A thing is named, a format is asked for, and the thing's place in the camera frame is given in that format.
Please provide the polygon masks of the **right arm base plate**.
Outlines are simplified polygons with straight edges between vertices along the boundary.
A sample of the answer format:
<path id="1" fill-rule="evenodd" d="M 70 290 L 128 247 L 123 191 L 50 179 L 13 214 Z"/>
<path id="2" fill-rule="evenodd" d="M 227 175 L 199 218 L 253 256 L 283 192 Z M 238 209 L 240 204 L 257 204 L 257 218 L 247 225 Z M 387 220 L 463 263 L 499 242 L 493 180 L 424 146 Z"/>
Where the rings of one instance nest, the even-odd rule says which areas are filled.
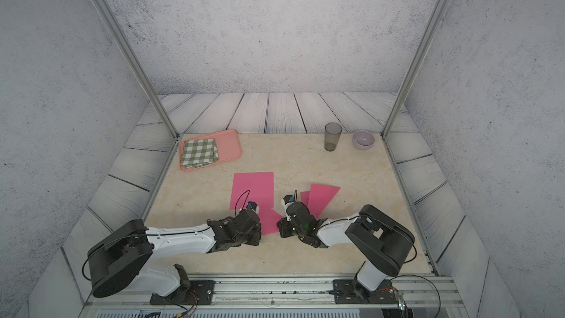
<path id="1" fill-rule="evenodd" d="M 334 280 L 330 294 L 336 304 L 397 304 L 399 302 L 390 280 L 369 291 L 355 280 Z"/>

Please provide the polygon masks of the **pink square paper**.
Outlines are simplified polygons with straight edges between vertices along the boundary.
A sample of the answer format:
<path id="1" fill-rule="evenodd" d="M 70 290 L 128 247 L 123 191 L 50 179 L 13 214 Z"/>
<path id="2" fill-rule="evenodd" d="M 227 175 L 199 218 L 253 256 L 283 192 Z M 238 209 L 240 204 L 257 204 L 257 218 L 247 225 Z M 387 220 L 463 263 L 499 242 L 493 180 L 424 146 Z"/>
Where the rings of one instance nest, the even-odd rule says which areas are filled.
<path id="1" fill-rule="evenodd" d="M 337 186 L 312 184 L 309 191 L 300 192 L 300 201 L 308 207 L 310 214 L 319 218 L 340 189 Z"/>

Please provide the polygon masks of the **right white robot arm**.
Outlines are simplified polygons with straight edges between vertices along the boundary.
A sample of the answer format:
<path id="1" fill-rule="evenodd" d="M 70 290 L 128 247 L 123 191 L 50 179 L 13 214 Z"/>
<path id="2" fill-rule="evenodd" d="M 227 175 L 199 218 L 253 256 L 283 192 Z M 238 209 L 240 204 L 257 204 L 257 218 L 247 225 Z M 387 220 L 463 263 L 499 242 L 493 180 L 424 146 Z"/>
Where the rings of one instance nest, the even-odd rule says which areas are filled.
<path id="1" fill-rule="evenodd" d="M 375 206 L 365 205 L 352 216 L 341 219 L 316 219 L 304 203 L 285 202 L 285 216 L 277 222 L 280 236 L 297 237 L 313 248 L 353 244 L 365 262 L 350 283 L 353 294 L 368 303 L 384 287 L 389 277 L 396 277 L 416 250 L 414 235 Z"/>

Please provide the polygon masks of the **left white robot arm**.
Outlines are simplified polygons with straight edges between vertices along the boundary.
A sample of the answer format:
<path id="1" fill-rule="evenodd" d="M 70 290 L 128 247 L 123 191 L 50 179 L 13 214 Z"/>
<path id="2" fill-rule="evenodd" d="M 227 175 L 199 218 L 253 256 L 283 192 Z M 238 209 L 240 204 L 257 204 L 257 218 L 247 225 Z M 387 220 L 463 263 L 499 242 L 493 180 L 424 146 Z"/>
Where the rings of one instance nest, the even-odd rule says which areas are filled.
<path id="1" fill-rule="evenodd" d="M 182 265 L 160 266 L 157 259 L 257 246 L 261 232 L 260 218 L 251 208 L 192 228 L 153 228 L 134 219 L 91 247 L 82 270 L 90 273 L 95 298 L 126 289 L 152 293 L 153 305 L 205 304 L 214 281 L 191 283 Z"/>

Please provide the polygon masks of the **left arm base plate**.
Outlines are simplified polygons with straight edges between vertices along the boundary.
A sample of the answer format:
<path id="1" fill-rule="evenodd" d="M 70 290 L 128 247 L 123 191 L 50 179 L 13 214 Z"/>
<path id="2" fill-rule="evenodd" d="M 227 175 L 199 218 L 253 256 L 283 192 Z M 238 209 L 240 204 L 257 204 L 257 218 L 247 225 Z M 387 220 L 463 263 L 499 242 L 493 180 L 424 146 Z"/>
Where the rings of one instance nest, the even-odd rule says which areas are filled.
<path id="1" fill-rule="evenodd" d="M 180 286 L 165 297 L 153 294 L 149 304 L 152 306 L 209 306 L 212 302 L 215 284 L 215 281 L 209 280 L 181 281 Z"/>

